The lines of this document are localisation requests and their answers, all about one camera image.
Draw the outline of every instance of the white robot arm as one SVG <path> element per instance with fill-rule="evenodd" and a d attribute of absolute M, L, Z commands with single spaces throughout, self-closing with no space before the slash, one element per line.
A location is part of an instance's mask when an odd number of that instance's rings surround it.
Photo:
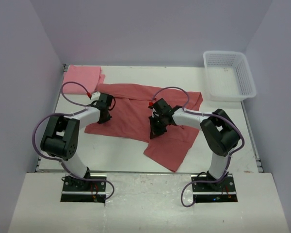
<path fill-rule="evenodd" d="M 51 157 L 61 159 L 61 163 L 72 174 L 87 178 L 89 169 L 76 153 L 78 146 L 79 130 L 92 123 L 104 123 L 112 117 L 109 107 L 113 96 L 101 93 L 96 100 L 74 116 L 51 116 L 41 140 L 41 150 Z"/>
<path fill-rule="evenodd" d="M 220 117 L 232 123 L 228 115 L 218 109 L 213 113 L 205 115 L 199 111 L 190 110 L 187 113 L 182 106 L 172 108 L 164 99 L 160 99 L 155 103 L 150 103 L 149 108 L 153 109 L 152 116 L 149 117 L 151 125 L 150 138 L 155 138 L 165 132 L 168 125 L 190 126 L 201 130 L 206 141 L 212 150 L 212 160 L 207 177 L 211 180 L 218 180 L 226 173 L 228 167 L 230 153 L 237 146 L 240 140 L 239 134 Z"/>

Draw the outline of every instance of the pink fabric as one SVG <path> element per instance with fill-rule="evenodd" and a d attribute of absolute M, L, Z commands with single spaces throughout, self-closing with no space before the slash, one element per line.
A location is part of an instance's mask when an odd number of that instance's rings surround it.
<path fill-rule="evenodd" d="M 175 172 L 181 165 L 188 150 L 192 147 L 199 130 L 187 126 L 168 126 L 167 132 L 150 140 L 148 108 L 153 95 L 159 87 L 137 84 L 101 84 L 97 91 L 113 95 L 116 106 L 110 112 L 112 119 L 104 124 L 91 124 L 85 128 L 86 133 L 107 136 L 127 137 L 148 142 L 144 154 L 157 163 Z M 198 110 L 203 101 L 199 92 L 189 92 L 190 102 L 187 108 Z M 164 98 L 172 107 L 183 105 L 187 97 L 175 89 L 167 89 L 159 93 L 156 99 Z"/>
<path fill-rule="evenodd" d="M 64 74 L 63 84 L 70 81 L 78 82 L 86 87 L 89 93 L 94 93 L 98 84 L 103 83 L 105 75 L 101 74 L 101 67 L 86 67 L 70 65 Z M 64 86 L 65 94 L 86 94 L 78 85 L 67 84 Z"/>

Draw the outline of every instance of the white plastic basket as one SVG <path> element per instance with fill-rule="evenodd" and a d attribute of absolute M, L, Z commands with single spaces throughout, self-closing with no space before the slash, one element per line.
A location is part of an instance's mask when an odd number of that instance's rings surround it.
<path fill-rule="evenodd" d="M 206 51 L 204 64 L 211 100 L 242 101 L 256 96 L 256 87 L 243 53 Z"/>

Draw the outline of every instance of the white wall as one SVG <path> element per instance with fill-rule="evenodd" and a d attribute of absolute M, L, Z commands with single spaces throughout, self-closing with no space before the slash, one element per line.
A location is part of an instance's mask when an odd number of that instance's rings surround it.
<path fill-rule="evenodd" d="M 63 63 L 203 66 L 244 51 L 272 0 L 31 0 Z"/>
<path fill-rule="evenodd" d="M 291 231 L 291 0 L 273 1 L 246 56 L 258 94 L 245 108 Z"/>
<path fill-rule="evenodd" d="M 37 155 L 35 123 L 54 107 L 62 65 L 28 0 L 0 0 L 0 233 Z"/>

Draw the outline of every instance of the folded cloth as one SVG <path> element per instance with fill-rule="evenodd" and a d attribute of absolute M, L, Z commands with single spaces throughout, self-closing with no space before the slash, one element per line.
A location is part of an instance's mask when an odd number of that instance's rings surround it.
<path fill-rule="evenodd" d="M 144 154 L 165 168 L 177 171 L 199 130 L 188 126 L 170 125 L 165 134 L 150 139 L 149 116 L 152 115 L 152 110 L 148 106 L 153 95 L 160 89 L 137 84 L 100 84 L 97 91 L 113 95 L 116 99 L 116 106 L 111 112 L 112 119 L 104 124 L 88 125 L 85 132 L 148 142 Z M 190 101 L 186 107 L 198 110 L 203 101 L 201 93 L 188 94 Z M 171 107 L 183 105 L 187 101 L 187 96 L 175 89 L 160 92 L 156 99 L 160 98 L 164 98 Z"/>
<path fill-rule="evenodd" d="M 98 84 L 103 83 L 105 75 L 101 74 L 101 67 L 73 66 L 70 65 L 64 74 L 63 84 L 78 82 L 86 87 L 89 93 L 94 93 Z M 86 94 L 84 89 L 75 84 L 67 84 L 63 88 L 65 94 Z"/>

